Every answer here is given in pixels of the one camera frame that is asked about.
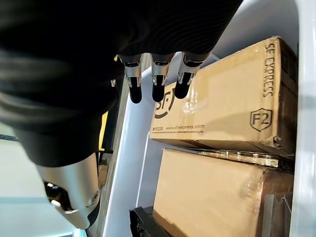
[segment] cardboard box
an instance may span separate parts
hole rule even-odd
[[[150,138],[293,158],[297,59],[281,39],[266,39],[199,70],[182,100],[174,87],[167,86],[156,104]]]
[[[107,165],[105,165],[105,164],[100,164],[98,166],[98,169],[99,169],[98,183],[99,183],[99,187],[102,187],[107,182],[109,167]]]
[[[163,151],[153,217],[173,237],[261,237],[265,195],[294,176],[261,165]]]

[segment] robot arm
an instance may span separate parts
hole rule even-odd
[[[241,2],[0,1],[0,120],[77,228],[98,215],[94,152],[101,116],[119,98],[113,80],[125,74],[139,103],[140,58],[149,52],[153,99],[161,101],[170,61],[182,51],[175,95],[184,98]]]

